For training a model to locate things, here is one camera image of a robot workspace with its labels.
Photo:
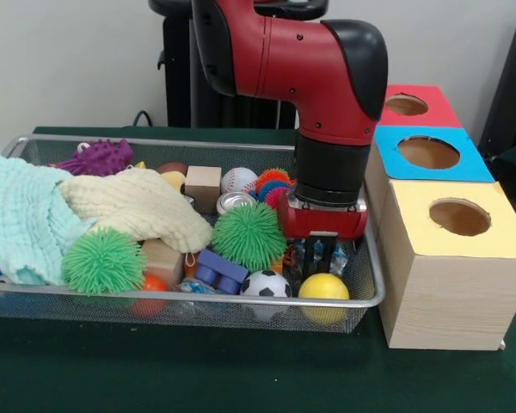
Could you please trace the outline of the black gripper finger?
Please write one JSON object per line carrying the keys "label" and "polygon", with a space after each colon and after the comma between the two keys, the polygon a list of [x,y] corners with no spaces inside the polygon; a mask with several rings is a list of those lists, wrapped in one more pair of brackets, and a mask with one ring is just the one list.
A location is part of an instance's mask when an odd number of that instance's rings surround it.
{"label": "black gripper finger", "polygon": [[318,236],[309,236],[304,242],[304,274],[312,275],[316,269],[315,244],[319,240]]}
{"label": "black gripper finger", "polygon": [[325,241],[325,256],[329,260],[329,269],[338,269],[339,258],[338,258],[338,244],[336,237],[327,237]]}

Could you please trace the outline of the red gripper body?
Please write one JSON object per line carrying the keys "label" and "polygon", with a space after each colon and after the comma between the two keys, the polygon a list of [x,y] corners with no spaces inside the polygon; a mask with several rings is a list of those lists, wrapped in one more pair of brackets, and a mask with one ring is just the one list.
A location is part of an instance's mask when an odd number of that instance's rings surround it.
{"label": "red gripper body", "polygon": [[285,192],[279,198],[277,216],[286,238],[330,235],[357,239],[365,232],[368,212],[363,199],[352,207],[328,207],[301,201],[293,192]]}

